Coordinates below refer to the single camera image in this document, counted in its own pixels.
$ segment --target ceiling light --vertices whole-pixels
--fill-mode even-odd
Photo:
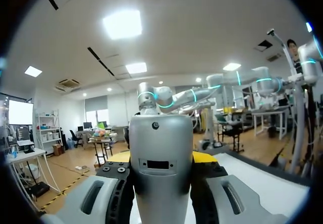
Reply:
[[[241,67],[241,64],[235,64],[235,63],[229,63],[228,65],[226,65],[223,70],[226,70],[226,71],[233,71],[233,70],[236,70],[238,68]]]
[[[139,11],[121,11],[103,19],[107,33],[112,40],[141,34]]]
[[[129,65],[126,65],[126,68],[129,74],[138,74],[138,73],[147,72],[146,63],[129,64]]]
[[[311,25],[308,22],[306,22],[306,27],[307,27],[307,31],[308,32],[311,32],[312,31],[312,27],[311,27]]]
[[[30,76],[32,76],[32,77],[37,77],[38,75],[40,75],[42,73],[42,71],[41,70],[39,70],[39,69],[36,69],[36,68],[34,68],[34,67],[32,67],[32,66],[29,66],[28,68],[27,68],[27,70],[25,71],[25,74],[28,74],[28,75],[30,75]]]

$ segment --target ceiling vent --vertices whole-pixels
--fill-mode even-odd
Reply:
[[[282,56],[282,54],[278,53],[278,54],[275,54],[275,55],[272,55],[272,56],[266,58],[266,60],[271,63],[271,62],[279,59],[281,56]]]
[[[75,79],[64,79],[54,86],[54,89],[59,92],[72,92],[80,87],[80,83]]]

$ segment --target air conditioner vent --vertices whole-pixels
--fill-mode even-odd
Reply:
[[[278,54],[275,54],[275,55],[272,55],[272,56],[266,58],[266,60],[271,63],[271,62],[279,59],[281,56],[282,55],[280,53],[278,53]]]
[[[74,79],[65,79],[59,82],[59,85],[67,88],[76,88],[80,86],[80,83]]]
[[[55,89],[56,91],[59,91],[59,92],[66,92],[66,91],[65,91],[65,89],[60,88],[60,87],[58,87],[58,86],[54,86],[54,89]]]

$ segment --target man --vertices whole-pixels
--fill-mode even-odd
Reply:
[[[299,59],[298,55],[298,47],[296,45],[296,42],[292,39],[287,40],[287,46],[289,49],[289,53],[292,57],[292,60],[294,62],[294,67],[296,69],[297,73],[303,73],[302,67],[301,67],[301,61]],[[312,157],[313,152],[313,141],[314,141],[314,128],[315,128],[315,111],[316,111],[316,104],[313,97],[313,89],[310,85],[303,85],[302,86],[303,91],[307,91],[308,94],[308,109],[305,108],[305,122],[307,124],[307,131],[308,131],[308,143],[307,151],[305,155],[305,160],[309,160]],[[294,133],[294,141],[296,139],[296,129]]]
[[[292,56],[292,60],[294,62],[294,67],[296,68],[297,73],[302,73],[301,61],[298,56],[297,45],[296,42],[292,39],[288,39],[287,47],[289,49],[289,53]]]

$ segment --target monitor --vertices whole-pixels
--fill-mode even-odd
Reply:
[[[32,125],[34,104],[9,100],[9,124]]]
[[[104,122],[98,122],[98,124],[100,124],[100,123],[103,123],[103,125],[104,125],[104,128],[107,128],[107,124],[106,124],[106,121],[104,121]]]
[[[84,129],[92,128],[92,122],[83,122]]]

